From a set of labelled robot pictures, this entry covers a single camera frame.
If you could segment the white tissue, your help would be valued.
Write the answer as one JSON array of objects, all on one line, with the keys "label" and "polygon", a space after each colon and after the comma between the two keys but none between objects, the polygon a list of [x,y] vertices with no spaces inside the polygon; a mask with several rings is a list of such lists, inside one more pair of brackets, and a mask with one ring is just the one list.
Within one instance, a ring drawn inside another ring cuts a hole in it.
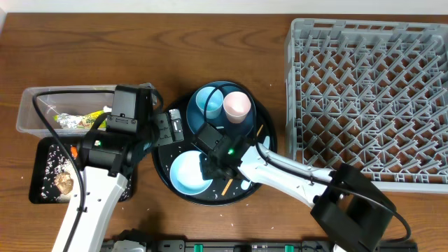
[{"label": "white tissue", "polygon": [[104,106],[104,107],[103,107],[103,112],[105,112],[105,113],[110,113],[110,112],[112,112],[112,108],[111,108],[111,107],[108,107],[108,106]]}]

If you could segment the white plastic knife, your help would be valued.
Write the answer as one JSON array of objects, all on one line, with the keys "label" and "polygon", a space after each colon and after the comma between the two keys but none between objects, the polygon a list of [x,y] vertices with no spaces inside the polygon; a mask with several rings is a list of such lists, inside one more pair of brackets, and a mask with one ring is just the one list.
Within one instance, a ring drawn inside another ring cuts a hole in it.
[{"label": "white plastic knife", "polygon": [[[270,148],[270,137],[266,136],[262,144],[264,147]],[[247,181],[247,180],[241,181],[241,189],[242,190],[248,190],[250,186],[251,186],[251,181]]]}]

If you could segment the light blue cup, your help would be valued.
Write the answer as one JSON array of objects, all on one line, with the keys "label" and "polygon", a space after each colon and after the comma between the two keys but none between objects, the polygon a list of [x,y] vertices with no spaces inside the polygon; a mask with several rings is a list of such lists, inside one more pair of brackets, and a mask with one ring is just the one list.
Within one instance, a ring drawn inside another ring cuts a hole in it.
[{"label": "light blue cup", "polygon": [[203,87],[196,96],[196,105],[204,113],[206,109],[206,118],[215,119],[217,118],[223,107],[224,96],[219,89],[215,87]]}]

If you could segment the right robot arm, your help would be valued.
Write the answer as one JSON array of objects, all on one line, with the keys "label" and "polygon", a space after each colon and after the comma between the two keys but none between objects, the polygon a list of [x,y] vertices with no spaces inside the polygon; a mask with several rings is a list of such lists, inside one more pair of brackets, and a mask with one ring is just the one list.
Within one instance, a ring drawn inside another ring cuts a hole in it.
[{"label": "right robot arm", "polygon": [[205,123],[194,145],[206,156],[204,179],[240,178],[277,189],[301,201],[322,230],[343,251],[374,251],[386,231],[395,205],[356,168],[305,165],[270,150],[267,141],[228,136]]}]

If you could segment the orange carrot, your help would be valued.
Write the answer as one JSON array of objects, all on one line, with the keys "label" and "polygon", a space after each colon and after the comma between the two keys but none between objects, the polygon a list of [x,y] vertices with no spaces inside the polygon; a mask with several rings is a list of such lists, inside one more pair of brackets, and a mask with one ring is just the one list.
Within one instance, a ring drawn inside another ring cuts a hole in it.
[{"label": "orange carrot", "polygon": [[77,148],[76,148],[75,146],[72,146],[72,147],[70,148],[70,150],[71,150],[71,155],[73,156],[73,158],[77,158],[77,157],[78,157],[78,151],[77,151]]}]

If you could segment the dried brown mushroom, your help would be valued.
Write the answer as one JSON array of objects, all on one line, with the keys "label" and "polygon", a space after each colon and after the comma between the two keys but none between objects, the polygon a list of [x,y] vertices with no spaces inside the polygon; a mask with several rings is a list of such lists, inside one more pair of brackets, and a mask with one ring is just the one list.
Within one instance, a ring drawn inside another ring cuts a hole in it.
[{"label": "dried brown mushroom", "polygon": [[69,172],[62,172],[56,175],[54,184],[63,195],[68,195],[74,187],[74,180]]}]

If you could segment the green snack wrapper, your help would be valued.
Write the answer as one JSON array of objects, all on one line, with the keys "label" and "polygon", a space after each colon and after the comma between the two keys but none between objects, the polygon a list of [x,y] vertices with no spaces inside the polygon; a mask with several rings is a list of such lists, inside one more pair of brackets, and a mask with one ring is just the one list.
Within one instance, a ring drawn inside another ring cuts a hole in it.
[{"label": "green snack wrapper", "polygon": [[95,111],[87,115],[69,115],[67,113],[61,113],[59,115],[54,115],[53,119],[62,129],[89,130],[94,125],[96,119],[103,113],[103,111]]}]

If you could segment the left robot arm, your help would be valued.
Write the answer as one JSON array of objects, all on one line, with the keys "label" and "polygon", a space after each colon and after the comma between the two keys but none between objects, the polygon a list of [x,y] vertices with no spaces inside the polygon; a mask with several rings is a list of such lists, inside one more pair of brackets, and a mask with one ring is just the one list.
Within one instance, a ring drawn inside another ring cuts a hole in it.
[{"label": "left robot arm", "polygon": [[155,148],[182,140],[151,85],[118,85],[112,109],[78,144],[73,185],[54,251],[99,251],[113,210],[134,169]]}]

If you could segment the light blue rice bowl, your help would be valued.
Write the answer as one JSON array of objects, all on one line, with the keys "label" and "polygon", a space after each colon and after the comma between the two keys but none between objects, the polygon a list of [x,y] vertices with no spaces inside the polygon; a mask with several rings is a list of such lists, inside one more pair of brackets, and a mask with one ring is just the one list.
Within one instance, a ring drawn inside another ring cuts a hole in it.
[{"label": "light blue rice bowl", "polygon": [[200,155],[198,150],[189,150],[175,158],[169,171],[173,187],[184,195],[198,195],[212,184],[213,180],[202,178]]}]

